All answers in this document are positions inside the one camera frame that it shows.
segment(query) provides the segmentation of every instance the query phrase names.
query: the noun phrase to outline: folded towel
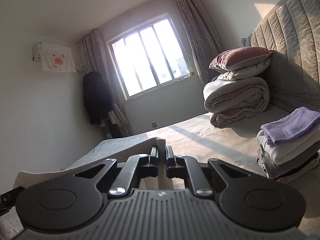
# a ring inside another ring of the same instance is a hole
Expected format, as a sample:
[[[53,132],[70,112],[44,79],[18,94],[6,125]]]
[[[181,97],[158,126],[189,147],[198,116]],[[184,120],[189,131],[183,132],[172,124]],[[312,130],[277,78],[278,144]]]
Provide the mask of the folded towel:
[[[269,179],[275,179],[301,166],[309,158],[314,156],[319,149],[320,149],[320,141],[317,141],[316,143],[311,145],[308,149],[306,149],[304,152],[294,157],[292,160],[286,163],[283,163],[281,165],[276,165],[271,160],[269,154],[264,151],[262,146],[260,146],[260,149],[258,150],[257,162],[260,161],[260,164],[261,164],[260,167],[262,168],[263,172],[267,175]]]
[[[298,140],[283,145],[268,145],[264,132],[261,130],[257,134],[257,141],[270,155],[271,160],[273,160],[276,165],[281,165],[304,152],[315,142],[320,141],[319,127],[320,126]]]
[[[319,165],[319,159],[313,159],[309,164],[307,164],[302,170],[298,171],[295,174],[289,175],[287,177],[283,177],[280,179],[277,179],[278,182],[281,182],[283,184],[288,184],[295,179],[301,177],[303,174],[305,174],[307,171],[310,171],[311,169],[315,168],[316,166]]]
[[[263,124],[261,129],[269,145],[280,145],[304,136],[319,124],[320,113],[303,106],[278,121]]]
[[[317,159],[319,154],[316,152],[314,155],[312,155],[308,160],[306,160],[303,164],[301,164],[299,167],[292,169],[291,171],[288,171],[287,173],[275,178],[281,179],[283,177],[291,176],[293,174],[296,174],[297,172],[301,171],[305,166],[307,166],[312,160]]]

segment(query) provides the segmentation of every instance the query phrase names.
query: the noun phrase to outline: gray ribbed plate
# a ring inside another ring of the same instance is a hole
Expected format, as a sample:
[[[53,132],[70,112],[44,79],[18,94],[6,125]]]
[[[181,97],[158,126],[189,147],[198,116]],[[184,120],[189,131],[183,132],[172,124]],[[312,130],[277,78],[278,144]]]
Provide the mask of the gray ribbed plate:
[[[279,233],[242,228],[226,218],[214,201],[196,198],[188,189],[135,189],[130,197],[110,201],[97,220],[77,231],[46,235],[27,229],[16,239],[300,240],[305,236],[297,228]]]

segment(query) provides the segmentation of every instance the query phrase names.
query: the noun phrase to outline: white wall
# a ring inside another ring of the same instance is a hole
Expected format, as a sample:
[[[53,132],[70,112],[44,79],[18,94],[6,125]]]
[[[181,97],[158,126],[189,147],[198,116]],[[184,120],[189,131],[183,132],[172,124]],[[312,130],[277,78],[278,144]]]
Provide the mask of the white wall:
[[[207,112],[204,108],[203,89],[196,75],[191,47],[173,0],[155,0],[132,10],[106,25],[101,30],[103,37],[108,42],[130,28],[164,13],[168,13],[173,21],[195,76],[128,101],[124,100],[124,108],[133,134],[153,130],[151,125],[153,122],[160,128]]]
[[[206,113],[199,78],[181,80],[133,98],[124,105],[134,134],[168,126]]]
[[[58,171],[104,139],[83,105],[83,74],[43,72],[32,61],[37,41],[67,42],[0,31],[0,190],[12,189],[18,171]]]
[[[226,49],[241,47],[260,20],[280,0],[202,0]]]

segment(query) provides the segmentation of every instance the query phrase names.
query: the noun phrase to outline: pillow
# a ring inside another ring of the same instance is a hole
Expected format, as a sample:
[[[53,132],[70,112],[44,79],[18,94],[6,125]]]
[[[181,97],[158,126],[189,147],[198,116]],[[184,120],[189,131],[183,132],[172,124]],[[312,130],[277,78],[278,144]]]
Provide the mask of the pillow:
[[[257,76],[266,70],[266,68],[270,65],[270,61],[271,57],[268,57],[267,59],[256,65],[222,73],[216,78],[216,80],[234,81],[237,79]]]
[[[220,53],[209,65],[220,73],[256,65],[272,54],[272,50],[261,47],[231,49]]]

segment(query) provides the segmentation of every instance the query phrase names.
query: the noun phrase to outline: gray curtain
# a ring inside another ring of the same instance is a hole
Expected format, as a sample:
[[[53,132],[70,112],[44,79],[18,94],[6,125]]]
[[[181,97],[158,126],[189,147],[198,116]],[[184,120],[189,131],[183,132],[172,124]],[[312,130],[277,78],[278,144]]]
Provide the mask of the gray curtain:
[[[214,76],[220,74],[209,69],[209,64],[225,49],[201,0],[175,0],[175,2],[204,87]]]
[[[121,99],[123,94],[120,90],[120,84],[113,67],[110,66],[111,59],[109,58],[109,53],[107,53],[102,33],[99,30],[93,30],[89,36],[82,38],[79,47],[82,59],[88,66],[88,70],[90,72],[98,72],[103,76],[104,82],[111,91],[113,102],[128,119]],[[129,124],[119,127],[119,129],[123,137],[132,135]]]

